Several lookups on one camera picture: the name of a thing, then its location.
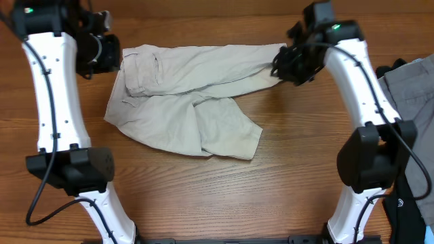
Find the beige cargo shorts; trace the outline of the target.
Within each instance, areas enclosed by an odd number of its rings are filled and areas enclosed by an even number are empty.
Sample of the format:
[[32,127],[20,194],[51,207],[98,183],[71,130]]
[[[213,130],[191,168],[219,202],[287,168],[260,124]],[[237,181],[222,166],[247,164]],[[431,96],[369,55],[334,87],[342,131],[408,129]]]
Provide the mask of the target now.
[[262,129],[235,98],[277,85],[280,44],[126,48],[105,120],[152,148],[250,160]]

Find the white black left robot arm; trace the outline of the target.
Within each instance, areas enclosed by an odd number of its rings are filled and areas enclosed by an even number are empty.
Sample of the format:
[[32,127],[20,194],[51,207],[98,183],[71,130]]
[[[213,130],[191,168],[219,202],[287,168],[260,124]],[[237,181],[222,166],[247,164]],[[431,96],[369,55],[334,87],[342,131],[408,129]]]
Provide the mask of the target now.
[[37,99],[39,139],[37,154],[26,158],[28,171],[82,205],[103,243],[139,243],[115,191],[113,154],[92,146],[77,87],[77,77],[120,67],[111,14],[78,1],[16,1],[2,21],[22,42]]

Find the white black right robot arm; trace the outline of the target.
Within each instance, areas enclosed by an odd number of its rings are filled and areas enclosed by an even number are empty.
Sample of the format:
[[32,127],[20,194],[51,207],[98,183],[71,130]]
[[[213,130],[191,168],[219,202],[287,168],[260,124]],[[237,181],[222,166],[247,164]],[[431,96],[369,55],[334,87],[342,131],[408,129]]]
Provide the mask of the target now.
[[353,20],[339,21],[330,1],[303,11],[273,59],[272,75],[295,85],[326,69],[339,88],[353,133],[340,149],[337,169],[343,189],[333,216],[317,243],[379,243],[363,233],[380,198],[405,171],[417,130],[391,106],[370,64],[362,31]]

